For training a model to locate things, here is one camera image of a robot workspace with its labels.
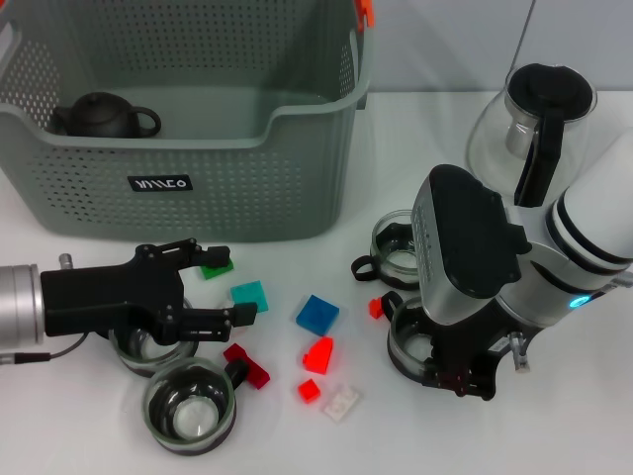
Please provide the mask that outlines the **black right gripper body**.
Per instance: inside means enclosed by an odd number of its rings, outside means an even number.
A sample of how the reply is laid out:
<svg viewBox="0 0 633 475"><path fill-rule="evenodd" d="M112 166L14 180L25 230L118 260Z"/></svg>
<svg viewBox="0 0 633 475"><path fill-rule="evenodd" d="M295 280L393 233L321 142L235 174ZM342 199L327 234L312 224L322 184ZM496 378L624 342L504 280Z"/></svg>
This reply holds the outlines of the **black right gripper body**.
<svg viewBox="0 0 633 475"><path fill-rule="evenodd" d="M437 369L450 376L495 376L500 362L489 348L503 336L518 330L518 321L497 301L453 325L432 324Z"/></svg>

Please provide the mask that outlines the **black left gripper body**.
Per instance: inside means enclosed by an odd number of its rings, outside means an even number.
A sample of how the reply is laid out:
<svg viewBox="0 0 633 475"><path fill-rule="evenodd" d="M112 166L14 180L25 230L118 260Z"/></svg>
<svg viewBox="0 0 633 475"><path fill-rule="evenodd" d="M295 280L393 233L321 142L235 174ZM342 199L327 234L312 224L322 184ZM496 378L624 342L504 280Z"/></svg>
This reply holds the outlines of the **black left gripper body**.
<svg viewBox="0 0 633 475"><path fill-rule="evenodd" d="M181 339L187 243L142 244L123 264L41 274L45 334L141 329L161 344Z"/></svg>

